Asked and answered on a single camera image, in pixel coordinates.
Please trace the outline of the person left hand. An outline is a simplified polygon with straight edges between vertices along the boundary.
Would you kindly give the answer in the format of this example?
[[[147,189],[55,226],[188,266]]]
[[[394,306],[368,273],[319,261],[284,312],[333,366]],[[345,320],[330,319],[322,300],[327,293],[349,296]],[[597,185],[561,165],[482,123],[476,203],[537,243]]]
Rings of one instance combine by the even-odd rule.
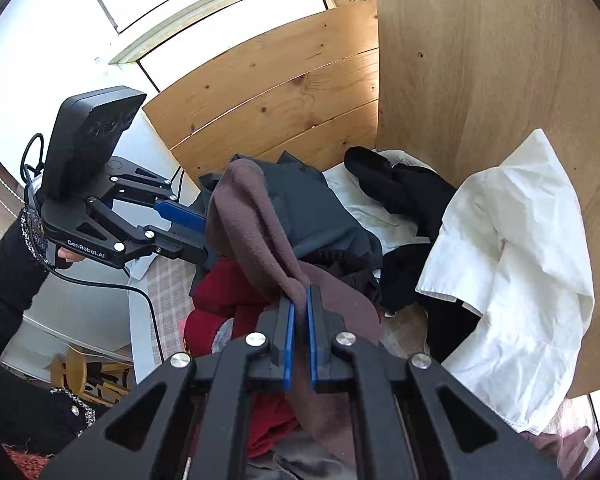
[[[75,252],[70,252],[70,250],[63,247],[58,249],[57,255],[68,263],[75,263],[85,259],[84,256],[76,254]]]

